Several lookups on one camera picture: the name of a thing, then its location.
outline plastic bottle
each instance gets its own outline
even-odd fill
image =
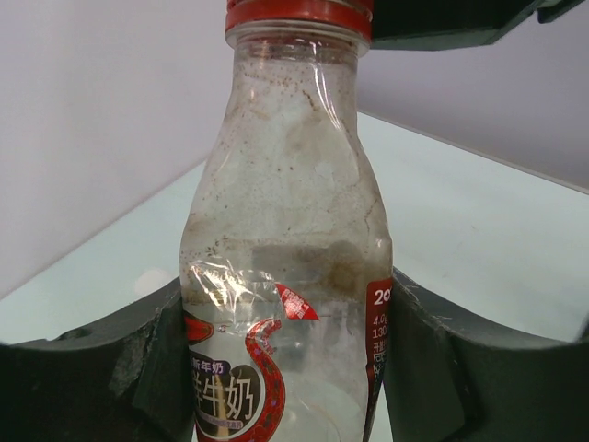
[[[228,3],[233,90],[179,259],[200,442],[369,437],[392,285],[357,135],[369,3]]]

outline red bottle cap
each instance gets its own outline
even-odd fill
[[[368,41],[374,0],[227,0],[225,32],[260,20],[306,20],[355,30]]]

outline bottle body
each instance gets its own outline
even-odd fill
[[[356,60],[313,32],[236,48],[180,250],[202,442],[369,433],[392,244],[356,133]]]

